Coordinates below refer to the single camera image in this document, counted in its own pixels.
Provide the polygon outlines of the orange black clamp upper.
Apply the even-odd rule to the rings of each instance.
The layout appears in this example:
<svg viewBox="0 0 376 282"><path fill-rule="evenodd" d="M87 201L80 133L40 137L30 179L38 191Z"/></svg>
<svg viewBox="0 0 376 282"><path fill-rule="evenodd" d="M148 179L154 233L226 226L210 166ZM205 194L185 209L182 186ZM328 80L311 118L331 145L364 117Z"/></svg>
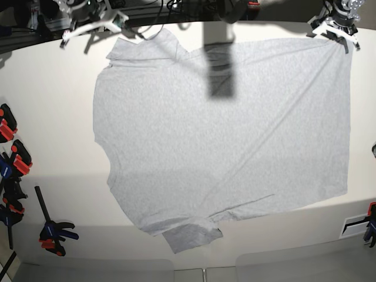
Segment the orange black clamp upper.
<svg viewBox="0 0 376 282"><path fill-rule="evenodd" d="M17 132L17 121L12 114L11 108L3 103L1 105L1 143L6 143L14 138Z"/></svg>

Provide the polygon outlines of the blue orange bar clamp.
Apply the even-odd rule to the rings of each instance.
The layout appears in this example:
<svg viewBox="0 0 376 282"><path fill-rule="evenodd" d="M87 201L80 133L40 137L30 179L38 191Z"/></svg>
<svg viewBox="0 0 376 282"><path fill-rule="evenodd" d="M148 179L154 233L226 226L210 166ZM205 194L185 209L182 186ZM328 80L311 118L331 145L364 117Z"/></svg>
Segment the blue orange bar clamp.
<svg viewBox="0 0 376 282"><path fill-rule="evenodd" d="M45 224L39 234L38 241L41 243L41 247L46 251L56 254L59 257L66 255L65 248L61 245L61 242L66 241L66 238L72 240L78 240L79 235L69 229L74 229L75 225L70 222L55 222L53 221L46 208L45 201L39 186L35 186L36 196L42 209L42 213L45 218Z"/></svg>

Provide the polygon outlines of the orange black clamp lower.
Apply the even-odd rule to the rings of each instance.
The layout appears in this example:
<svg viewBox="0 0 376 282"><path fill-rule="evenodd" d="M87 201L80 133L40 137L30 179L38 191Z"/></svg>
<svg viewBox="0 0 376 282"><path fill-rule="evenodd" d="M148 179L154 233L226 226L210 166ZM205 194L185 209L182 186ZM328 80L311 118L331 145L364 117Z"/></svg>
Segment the orange black clamp lower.
<svg viewBox="0 0 376 282"><path fill-rule="evenodd" d="M32 167L32 158L24 144L15 140L11 146L11 165L15 169L14 175L22 177L30 172Z"/></svg>

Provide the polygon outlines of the blue black clamp left edge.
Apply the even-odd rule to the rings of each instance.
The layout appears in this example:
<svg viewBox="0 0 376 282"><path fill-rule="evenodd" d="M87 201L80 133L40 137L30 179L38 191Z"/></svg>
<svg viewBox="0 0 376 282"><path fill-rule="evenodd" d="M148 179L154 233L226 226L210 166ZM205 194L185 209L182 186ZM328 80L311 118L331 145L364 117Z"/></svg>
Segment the blue black clamp left edge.
<svg viewBox="0 0 376 282"><path fill-rule="evenodd" d="M20 199L28 196L22 191L21 177L11 165L11 160L6 153L1 154L1 222L8 232L9 248L14 249L12 227L23 219L24 207Z"/></svg>

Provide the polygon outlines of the grey T-shirt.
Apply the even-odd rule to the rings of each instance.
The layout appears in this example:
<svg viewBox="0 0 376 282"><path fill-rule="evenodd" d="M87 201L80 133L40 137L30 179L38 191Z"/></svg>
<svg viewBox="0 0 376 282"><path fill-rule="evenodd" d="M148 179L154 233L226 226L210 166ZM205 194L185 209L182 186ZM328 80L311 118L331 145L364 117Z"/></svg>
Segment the grey T-shirt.
<svg viewBox="0 0 376 282"><path fill-rule="evenodd" d="M221 221L346 194L352 56L316 38L118 39L93 96L111 193L174 253L221 238Z"/></svg>

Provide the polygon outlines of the orange black clamp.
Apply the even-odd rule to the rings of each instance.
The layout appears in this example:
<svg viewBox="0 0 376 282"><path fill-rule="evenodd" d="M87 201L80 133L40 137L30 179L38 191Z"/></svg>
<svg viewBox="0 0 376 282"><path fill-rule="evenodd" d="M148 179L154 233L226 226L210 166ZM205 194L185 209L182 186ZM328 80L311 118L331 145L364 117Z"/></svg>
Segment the orange black clamp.
<svg viewBox="0 0 376 282"><path fill-rule="evenodd" d="M14 175L22 177L30 172L32 167L32 158L24 144L15 140L11 146L11 165L15 169Z"/></svg>
<svg viewBox="0 0 376 282"><path fill-rule="evenodd" d="M3 103L1 105L1 143L6 143L14 138L17 132L17 121L12 114L11 108Z"/></svg>

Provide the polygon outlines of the blue clamp right edge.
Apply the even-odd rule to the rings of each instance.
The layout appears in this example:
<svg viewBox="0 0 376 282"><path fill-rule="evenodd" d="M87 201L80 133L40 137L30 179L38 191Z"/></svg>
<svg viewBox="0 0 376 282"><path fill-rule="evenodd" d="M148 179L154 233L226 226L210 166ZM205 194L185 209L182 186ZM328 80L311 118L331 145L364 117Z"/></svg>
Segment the blue clamp right edge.
<svg viewBox="0 0 376 282"><path fill-rule="evenodd" d="M370 242L369 248L373 248L375 246L376 236L376 222L375 222L375 202L372 202L368 209L368 224L367 230L364 234L363 240L366 243Z"/></svg>

